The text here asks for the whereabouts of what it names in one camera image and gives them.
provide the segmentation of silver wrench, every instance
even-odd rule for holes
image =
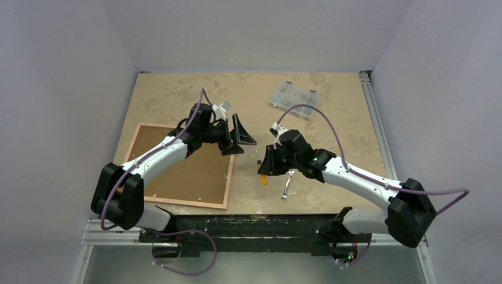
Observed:
[[[289,170],[288,171],[288,181],[286,182],[286,188],[284,189],[284,193],[282,194],[281,200],[287,201],[288,200],[288,189],[289,189],[289,184],[291,184],[291,178],[295,174],[294,170]]]

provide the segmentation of brown board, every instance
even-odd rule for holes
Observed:
[[[140,123],[125,162],[145,154],[173,129],[171,125]],[[222,156],[216,144],[203,144],[154,179],[144,189],[144,200],[227,209],[233,162],[234,156]]]

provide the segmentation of transparent storage box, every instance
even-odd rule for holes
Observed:
[[[315,91],[296,86],[289,81],[284,81],[272,92],[270,105],[283,111],[298,104],[307,104],[316,107],[320,98],[321,95]],[[305,120],[310,120],[314,110],[301,106],[293,109],[290,113]]]

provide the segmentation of orange tool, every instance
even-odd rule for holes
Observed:
[[[258,160],[258,167],[260,167],[262,165],[262,161],[261,160]],[[266,176],[265,175],[261,175],[262,176],[262,184],[263,185],[266,185]]]

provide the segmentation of white wall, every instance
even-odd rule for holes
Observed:
[[[411,0],[102,0],[148,71],[371,70]]]
[[[69,283],[135,77],[99,0],[1,2],[1,283]]]
[[[414,0],[371,76],[399,177],[471,189],[427,233],[439,283],[502,282],[501,74],[500,0]]]

